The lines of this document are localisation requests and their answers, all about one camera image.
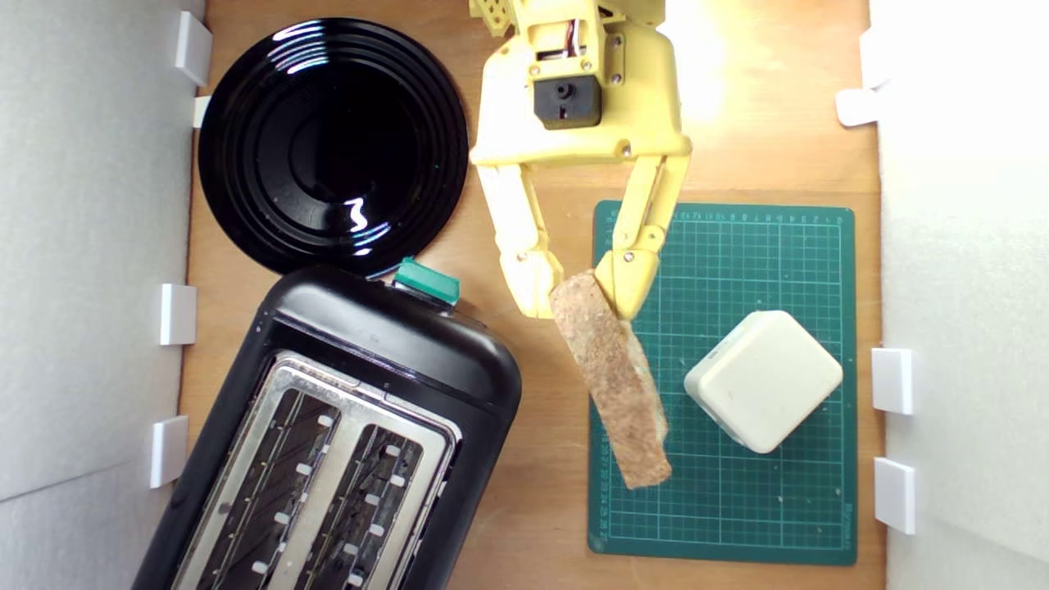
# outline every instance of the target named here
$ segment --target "white box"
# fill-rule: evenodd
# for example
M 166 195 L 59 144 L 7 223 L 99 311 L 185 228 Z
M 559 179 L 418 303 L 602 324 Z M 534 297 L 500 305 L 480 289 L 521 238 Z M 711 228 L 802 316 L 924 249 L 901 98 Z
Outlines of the white box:
M 790 314 L 748 315 L 685 377 L 733 440 L 771 452 L 841 383 L 841 365 Z

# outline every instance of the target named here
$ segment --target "black toaster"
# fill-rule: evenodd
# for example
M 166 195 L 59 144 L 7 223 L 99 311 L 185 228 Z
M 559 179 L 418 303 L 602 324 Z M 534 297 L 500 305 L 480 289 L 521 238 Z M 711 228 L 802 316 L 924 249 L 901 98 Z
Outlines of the black toaster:
M 425 292 L 330 267 L 262 302 L 133 588 L 442 588 L 520 399 Z

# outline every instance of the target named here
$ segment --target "wooden surface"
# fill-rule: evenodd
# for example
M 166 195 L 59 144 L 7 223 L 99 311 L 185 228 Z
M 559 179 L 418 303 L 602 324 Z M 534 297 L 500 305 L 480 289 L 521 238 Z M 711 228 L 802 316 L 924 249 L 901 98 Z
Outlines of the wooden surface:
M 586 389 L 553 323 L 517 313 L 471 171 L 452 220 L 420 259 L 462 280 L 465 308 L 513 353 L 524 391 L 451 588 L 884 588 L 885 532 L 873 515 L 871 460 L 883 449 L 883 429 L 871 409 L 864 354 L 878 344 L 881 323 L 877 144 L 872 128 L 842 129 L 834 113 L 834 93 L 859 84 L 857 38 L 868 26 L 866 9 L 862 0 L 671 0 L 667 26 L 678 51 L 685 130 L 695 146 L 683 202 L 828 205 L 856 212 L 856 566 L 657 560 L 586 549 Z M 481 66 L 500 42 L 468 18 L 466 0 L 209 0 L 212 84 L 258 39 L 322 16 L 379 21 L 424 43 L 454 77 L 473 126 Z M 621 168 L 540 175 L 544 216 L 566 274 L 587 266 L 594 205 L 618 197 L 625 177 Z M 180 401 L 194 439 L 275 278 L 221 233 L 195 178 L 189 282 L 199 289 L 199 322 L 197 344 L 186 353 Z

